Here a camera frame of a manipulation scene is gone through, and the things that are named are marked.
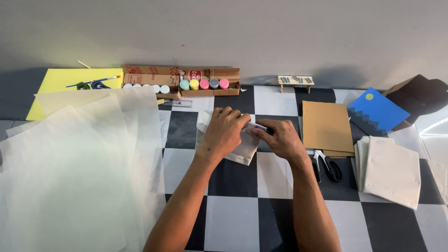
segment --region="person's left hand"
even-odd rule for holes
[[[238,109],[215,108],[198,152],[221,161],[241,143],[240,132],[249,121],[250,115],[241,115]]]

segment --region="ruler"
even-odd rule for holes
[[[191,100],[172,100],[173,107],[191,108],[193,101]]]

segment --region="gray wall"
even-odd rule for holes
[[[278,74],[311,75],[316,87],[448,82],[446,0],[2,0],[0,21],[3,73],[80,60],[240,67],[255,84]]]

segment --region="blue paper craft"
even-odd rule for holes
[[[350,121],[371,136],[384,136],[410,116],[373,88],[348,106],[347,112]]]

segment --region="yellow foam board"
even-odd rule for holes
[[[121,84],[123,83],[123,69],[121,68],[48,69],[37,93],[41,94],[76,90],[76,86],[66,86],[74,85],[81,81],[89,82],[117,75],[120,75],[121,77],[103,81],[103,83],[110,88],[121,88]],[[26,120],[36,121],[44,118],[45,115],[43,110],[35,98]]]

